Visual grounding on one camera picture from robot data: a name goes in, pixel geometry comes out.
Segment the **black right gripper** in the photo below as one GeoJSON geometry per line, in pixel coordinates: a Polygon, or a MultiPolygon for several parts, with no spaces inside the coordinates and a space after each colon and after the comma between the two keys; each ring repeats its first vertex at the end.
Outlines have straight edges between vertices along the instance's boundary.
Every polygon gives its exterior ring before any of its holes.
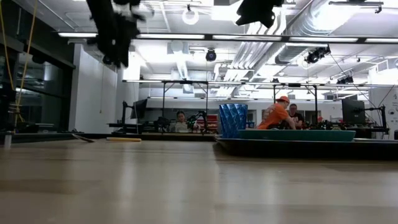
{"type": "Polygon", "coordinates": [[[239,18],[235,22],[237,26],[243,26],[253,22],[259,22],[260,14],[270,12],[274,6],[281,7],[284,0],[244,0],[244,9],[238,9],[239,18]]]}

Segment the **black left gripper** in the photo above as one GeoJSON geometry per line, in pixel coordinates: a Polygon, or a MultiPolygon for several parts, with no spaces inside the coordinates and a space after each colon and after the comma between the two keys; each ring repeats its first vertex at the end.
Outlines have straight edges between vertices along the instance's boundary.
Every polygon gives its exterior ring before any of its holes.
{"type": "Polygon", "coordinates": [[[103,53],[103,63],[129,66],[131,36],[140,34],[137,20],[141,19],[133,7],[140,0],[86,0],[98,35],[97,47],[103,53]]]}

